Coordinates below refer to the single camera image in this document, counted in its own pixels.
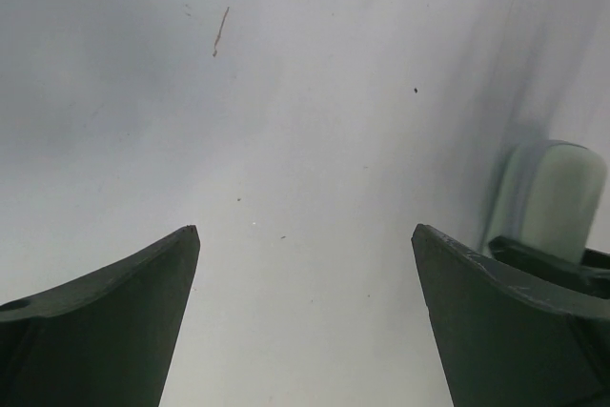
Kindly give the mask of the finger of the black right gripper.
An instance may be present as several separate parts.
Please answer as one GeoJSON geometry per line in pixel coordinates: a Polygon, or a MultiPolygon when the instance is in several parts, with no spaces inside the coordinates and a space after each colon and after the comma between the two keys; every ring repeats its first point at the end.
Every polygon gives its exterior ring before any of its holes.
{"type": "Polygon", "coordinates": [[[549,283],[609,298],[609,254],[586,249],[579,263],[560,259],[505,236],[488,243],[494,259],[549,283]]]}

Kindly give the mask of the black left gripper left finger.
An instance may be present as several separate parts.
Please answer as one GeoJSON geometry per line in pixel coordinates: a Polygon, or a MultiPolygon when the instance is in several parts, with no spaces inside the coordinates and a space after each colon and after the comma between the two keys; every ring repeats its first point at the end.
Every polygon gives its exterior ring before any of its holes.
{"type": "Polygon", "coordinates": [[[4,406],[157,406],[199,257],[185,226],[1,307],[4,406]]]}

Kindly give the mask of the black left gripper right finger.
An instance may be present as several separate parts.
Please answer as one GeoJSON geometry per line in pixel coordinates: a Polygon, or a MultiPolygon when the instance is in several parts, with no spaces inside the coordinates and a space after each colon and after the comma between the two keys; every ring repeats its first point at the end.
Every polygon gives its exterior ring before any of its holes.
{"type": "Polygon", "coordinates": [[[549,283],[432,226],[412,245],[456,406],[605,406],[609,298],[549,283]]]}

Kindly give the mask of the pale green glasses case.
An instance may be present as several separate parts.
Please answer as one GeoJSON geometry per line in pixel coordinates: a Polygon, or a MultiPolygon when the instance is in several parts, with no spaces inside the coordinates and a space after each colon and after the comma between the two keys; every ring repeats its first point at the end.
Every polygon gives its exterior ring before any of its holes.
{"type": "Polygon", "coordinates": [[[560,140],[517,145],[508,155],[481,242],[499,236],[581,262],[604,191],[607,166],[590,149],[560,140]]]}

